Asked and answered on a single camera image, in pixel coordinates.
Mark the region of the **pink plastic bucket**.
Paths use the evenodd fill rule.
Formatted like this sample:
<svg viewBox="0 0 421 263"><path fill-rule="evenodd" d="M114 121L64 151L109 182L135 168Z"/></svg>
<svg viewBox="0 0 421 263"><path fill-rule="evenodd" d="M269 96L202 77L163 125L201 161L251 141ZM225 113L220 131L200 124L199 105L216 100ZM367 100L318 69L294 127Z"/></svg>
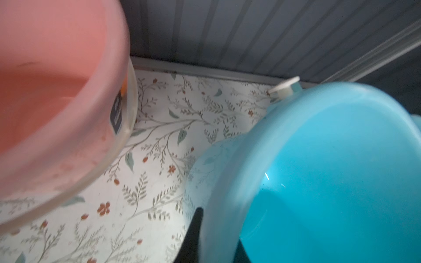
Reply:
<svg viewBox="0 0 421 263"><path fill-rule="evenodd" d="M137 80L120 1L1 2L1 234L83 191L122 151Z"/></svg>

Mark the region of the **floral patterned table mat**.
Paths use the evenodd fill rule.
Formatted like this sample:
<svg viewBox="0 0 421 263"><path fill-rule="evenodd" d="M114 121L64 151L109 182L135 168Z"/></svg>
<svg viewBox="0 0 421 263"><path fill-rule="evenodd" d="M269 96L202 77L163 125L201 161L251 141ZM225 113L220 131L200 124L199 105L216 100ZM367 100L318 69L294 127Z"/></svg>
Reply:
<svg viewBox="0 0 421 263"><path fill-rule="evenodd" d="M183 192L214 143L250 130L270 86L137 71L138 118L128 144L90 187L1 237L3 263L170 263L186 232Z"/></svg>

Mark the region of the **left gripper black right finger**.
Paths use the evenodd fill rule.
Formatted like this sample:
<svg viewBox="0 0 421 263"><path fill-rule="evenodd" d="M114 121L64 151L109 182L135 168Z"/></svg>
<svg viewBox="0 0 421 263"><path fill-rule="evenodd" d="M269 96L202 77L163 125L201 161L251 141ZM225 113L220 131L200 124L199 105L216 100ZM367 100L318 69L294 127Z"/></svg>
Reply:
<svg viewBox="0 0 421 263"><path fill-rule="evenodd" d="M233 263L251 263L241 241L238 242Z"/></svg>

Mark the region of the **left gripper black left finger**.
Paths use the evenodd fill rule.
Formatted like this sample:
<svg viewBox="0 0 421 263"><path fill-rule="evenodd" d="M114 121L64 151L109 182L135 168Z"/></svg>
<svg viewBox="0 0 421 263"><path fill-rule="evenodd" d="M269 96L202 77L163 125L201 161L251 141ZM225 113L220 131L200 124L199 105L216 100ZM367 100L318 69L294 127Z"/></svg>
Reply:
<svg viewBox="0 0 421 263"><path fill-rule="evenodd" d="M198 244L203 220L203 208L195 210L192 221L174 263L198 263Z"/></svg>

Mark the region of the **teal plastic bucket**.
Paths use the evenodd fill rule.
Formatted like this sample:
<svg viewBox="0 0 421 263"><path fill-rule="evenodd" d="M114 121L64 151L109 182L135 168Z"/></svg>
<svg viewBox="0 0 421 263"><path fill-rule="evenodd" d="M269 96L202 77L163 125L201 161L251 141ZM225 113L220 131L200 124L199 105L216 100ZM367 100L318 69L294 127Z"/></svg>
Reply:
<svg viewBox="0 0 421 263"><path fill-rule="evenodd" d="M421 118L366 84L293 78L248 132L193 165L183 209L203 208L198 263L418 263Z"/></svg>

